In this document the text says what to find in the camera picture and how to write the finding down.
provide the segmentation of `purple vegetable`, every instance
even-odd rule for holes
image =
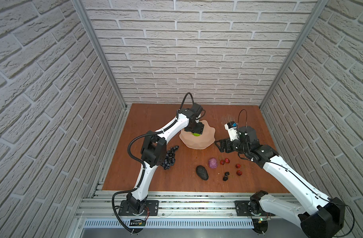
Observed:
[[[217,168],[217,160],[216,158],[211,158],[208,160],[208,166],[211,168],[211,169],[215,169]]]

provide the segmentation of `white brick wall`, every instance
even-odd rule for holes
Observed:
[[[0,237],[65,237],[120,112],[71,1],[0,0]]]
[[[176,103],[187,89],[211,104],[258,105],[316,2],[83,1],[129,106]]]
[[[262,112],[279,152],[350,205],[363,238],[363,2],[328,2]]]

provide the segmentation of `beige bowl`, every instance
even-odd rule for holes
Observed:
[[[204,124],[203,133],[200,136],[194,136],[190,131],[180,131],[180,139],[184,144],[195,150],[203,150],[215,141],[215,129],[208,125],[206,120],[201,121]]]

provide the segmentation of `bunch of grapes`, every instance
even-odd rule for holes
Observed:
[[[165,154],[164,162],[161,164],[161,166],[164,168],[164,170],[169,169],[172,165],[175,164],[175,152],[177,150],[179,150],[179,146],[178,145],[176,145],[175,147],[172,147]]]

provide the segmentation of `brown wooden board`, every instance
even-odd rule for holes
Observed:
[[[134,187],[141,164],[129,157],[127,145],[135,137],[163,127],[175,117],[178,108],[179,105],[177,104],[133,104],[131,106],[117,150],[104,181],[103,190],[129,190]],[[216,140],[229,137],[224,124],[229,121],[237,122],[238,113],[241,109],[246,109],[247,124],[257,131],[260,144],[267,144],[275,148],[261,111],[257,106],[203,105],[203,108],[206,110],[203,119],[216,129]],[[246,114],[242,112],[239,125],[245,125],[245,120]],[[131,147],[131,152],[138,158],[141,158],[142,143],[143,138],[137,140]],[[259,168],[255,163],[240,159],[236,152],[220,153],[214,144],[204,150],[193,150],[184,145],[179,138],[179,133],[170,140],[167,150],[175,145],[180,146],[175,153],[175,165],[168,170],[164,170],[160,166],[154,174],[149,191],[254,193],[264,190],[269,193],[289,192],[272,175]],[[220,159],[229,158],[230,163],[218,164],[216,169],[211,169],[208,167],[208,160],[212,157],[216,158],[218,163]],[[236,169],[237,163],[241,164],[240,169]],[[209,175],[207,181],[197,176],[196,166],[198,165],[203,165],[207,169]],[[243,174],[237,176],[237,170],[241,170]],[[229,172],[233,178],[229,177],[227,181],[223,181],[225,172]]]

